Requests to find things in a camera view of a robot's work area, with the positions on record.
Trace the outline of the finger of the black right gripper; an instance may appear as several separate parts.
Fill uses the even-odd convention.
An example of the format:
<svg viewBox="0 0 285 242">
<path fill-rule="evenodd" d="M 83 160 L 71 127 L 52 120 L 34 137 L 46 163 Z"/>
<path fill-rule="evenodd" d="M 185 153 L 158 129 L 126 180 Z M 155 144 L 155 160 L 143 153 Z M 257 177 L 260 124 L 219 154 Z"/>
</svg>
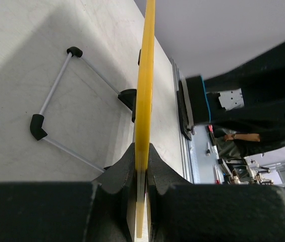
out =
<svg viewBox="0 0 285 242">
<path fill-rule="evenodd" d="M 256 79 L 285 68 L 285 42 L 226 73 L 204 81 L 207 92 L 221 92 L 245 87 Z"/>
<path fill-rule="evenodd" d="M 209 123 L 235 131 L 263 131 L 285 128 L 285 101 L 259 103 L 228 111 L 211 111 Z"/>
</svg>

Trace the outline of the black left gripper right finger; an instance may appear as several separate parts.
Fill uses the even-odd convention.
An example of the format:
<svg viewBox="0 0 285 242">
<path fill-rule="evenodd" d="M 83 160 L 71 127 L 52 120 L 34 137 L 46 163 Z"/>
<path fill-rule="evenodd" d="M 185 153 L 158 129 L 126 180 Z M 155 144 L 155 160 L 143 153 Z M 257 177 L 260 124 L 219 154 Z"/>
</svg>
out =
<svg viewBox="0 0 285 242">
<path fill-rule="evenodd" d="M 285 241 L 285 189 L 192 184 L 149 147 L 150 241 Z"/>
</svg>

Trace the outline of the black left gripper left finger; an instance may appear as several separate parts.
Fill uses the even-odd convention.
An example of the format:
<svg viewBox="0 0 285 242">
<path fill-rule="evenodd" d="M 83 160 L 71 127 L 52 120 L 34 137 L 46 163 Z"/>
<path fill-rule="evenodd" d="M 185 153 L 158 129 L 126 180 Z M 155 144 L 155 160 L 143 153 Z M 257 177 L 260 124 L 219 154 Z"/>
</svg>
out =
<svg viewBox="0 0 285 242">
<path fill-rule="evenodd" d="M 87 182 L 0 182 L 0 241 L 133 241 L 135 148 Z"/>
</svg>

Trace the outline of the blue whiteboard eraser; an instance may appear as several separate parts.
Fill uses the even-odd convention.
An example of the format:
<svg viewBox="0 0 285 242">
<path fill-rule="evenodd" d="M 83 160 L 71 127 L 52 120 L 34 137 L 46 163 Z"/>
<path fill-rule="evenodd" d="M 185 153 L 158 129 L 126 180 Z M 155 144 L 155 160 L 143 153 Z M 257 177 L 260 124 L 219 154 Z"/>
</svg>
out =
<svg viewBox="0 0 285 242">
<path fill-rule="evenodd" d="M 183 88 L 189 125 L 211 123 L 211 111 L 202 76 L 186 78 Z"/>
</svg>

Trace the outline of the yellow framed whiteboard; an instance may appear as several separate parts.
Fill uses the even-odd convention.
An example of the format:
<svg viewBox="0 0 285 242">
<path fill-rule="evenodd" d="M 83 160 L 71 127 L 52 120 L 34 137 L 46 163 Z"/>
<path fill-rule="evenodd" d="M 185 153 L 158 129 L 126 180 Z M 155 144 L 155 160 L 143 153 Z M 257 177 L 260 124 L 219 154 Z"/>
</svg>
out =
<svg viewBox="0 0 285 242">
<path fill-rule="evenodd" d="M 135 171 L 137 178 L 136 237 L 143 233 L 146 172 L 148 168 L 149 142 L 151 130 L 153 71 L 154 71 L 154 31 L 155 0 L 146 2 L 144 30 L 138 72 L 136 115 L 134 129 Z"/>
</svg>

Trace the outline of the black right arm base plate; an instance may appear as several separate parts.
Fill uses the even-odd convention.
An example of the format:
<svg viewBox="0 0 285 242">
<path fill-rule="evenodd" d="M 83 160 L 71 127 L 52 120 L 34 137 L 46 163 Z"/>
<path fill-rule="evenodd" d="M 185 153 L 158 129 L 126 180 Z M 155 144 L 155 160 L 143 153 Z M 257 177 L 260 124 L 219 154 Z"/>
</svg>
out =
<svg viewBox="0 0 285 242">
<path fill-rule="evenodd" d="M 192 141 L 192 135 L 195 134 L 194 128 L 189 126 L 187 110 L 185 105 L 182 81 L 178 81 L 177 101 L 178 101 L 178 116 L 182 135 L 189 141 Z"/>
</svg>

